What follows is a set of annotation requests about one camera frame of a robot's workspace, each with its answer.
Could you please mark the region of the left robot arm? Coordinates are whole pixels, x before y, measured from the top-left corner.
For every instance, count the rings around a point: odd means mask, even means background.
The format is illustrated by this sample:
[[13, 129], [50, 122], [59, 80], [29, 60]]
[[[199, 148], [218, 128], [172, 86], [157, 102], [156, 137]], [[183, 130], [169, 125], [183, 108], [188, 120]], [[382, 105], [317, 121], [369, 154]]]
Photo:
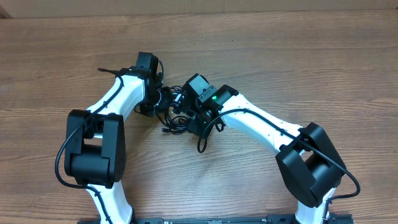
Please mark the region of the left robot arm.
[[134, 66], [110, 70], [114, 85], [97, 103], [67, 117], [55, 174], [61, 184], [91, 195], [98, 223], [134, 223], [121, 181], [127, 162], [124, 123], [133, 111], [153, 117], [170, 105], [161, 66], [154, 54], [139, 52]]

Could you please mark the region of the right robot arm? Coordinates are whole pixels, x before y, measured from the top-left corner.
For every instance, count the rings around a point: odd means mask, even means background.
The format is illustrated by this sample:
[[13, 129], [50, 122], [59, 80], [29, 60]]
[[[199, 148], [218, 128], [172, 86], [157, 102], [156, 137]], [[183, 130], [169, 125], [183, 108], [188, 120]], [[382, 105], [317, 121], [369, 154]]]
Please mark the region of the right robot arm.
[[287, 222], [339, 222], [329, 206], [346, 166], [321, 126], [283, 121], [250, 103], [238, 90], [228, 85], [217, 88], [199, 74], [174, 97], [174, 111], [193, 114], [190, 131], [200, 138], [199, 152], [204, 152], [213, 128], [229, 127], [274, 155], [286, 188], [298, 201], [297, 211], [287, 216]]

